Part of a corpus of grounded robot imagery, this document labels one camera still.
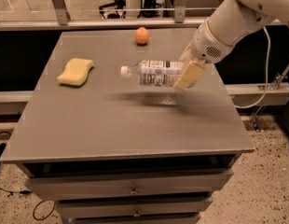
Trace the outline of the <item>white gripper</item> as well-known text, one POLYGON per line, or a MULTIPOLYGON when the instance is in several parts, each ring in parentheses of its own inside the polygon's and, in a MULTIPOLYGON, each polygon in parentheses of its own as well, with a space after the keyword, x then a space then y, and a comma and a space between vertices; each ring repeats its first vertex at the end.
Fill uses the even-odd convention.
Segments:
POLYGON ((179 58, 180 62, 188 63, 184 67, 182 74, 176 79, 173 86, 180 90, 189 88, 205 74, 205 61, 207 63, 219 63, 228 56, 231 51, 231 46, 224 45, 213 36, 208 21, 205 21, 195 31, 191 44, 186 46, 179 58))

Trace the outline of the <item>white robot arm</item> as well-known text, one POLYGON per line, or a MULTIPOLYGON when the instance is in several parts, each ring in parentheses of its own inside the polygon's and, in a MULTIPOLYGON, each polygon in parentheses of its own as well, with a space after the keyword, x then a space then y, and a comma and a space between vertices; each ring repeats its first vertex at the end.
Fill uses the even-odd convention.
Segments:
POLYGON ((289 28, 289 0, 224 0, 195 31, 181 55, 184 67, 174 87, 193 86, 207 63, 222 61, 247 35, 275 20, 289 28))

